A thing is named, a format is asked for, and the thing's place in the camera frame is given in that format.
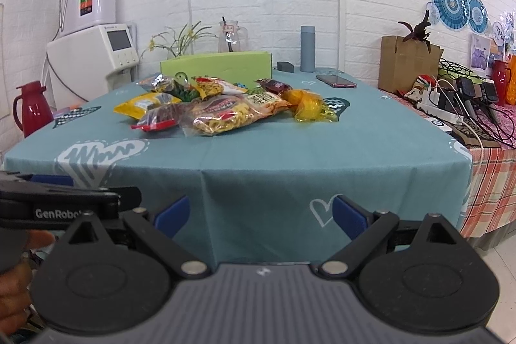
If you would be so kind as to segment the person's left hand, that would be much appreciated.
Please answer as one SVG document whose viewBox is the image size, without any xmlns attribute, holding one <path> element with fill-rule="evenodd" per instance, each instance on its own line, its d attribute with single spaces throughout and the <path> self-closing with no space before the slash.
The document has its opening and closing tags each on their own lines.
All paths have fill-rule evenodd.
<svg viewBox="0 0 516 344">
<path fill-rule="evenodd" d="M 6 336 L 16 333 L 26 325 L 32 304 L 28 287 L 32 282 L 32 269 L 23 257 L 18 264 L 1 275 L 0 327 Z"/>
</svg>

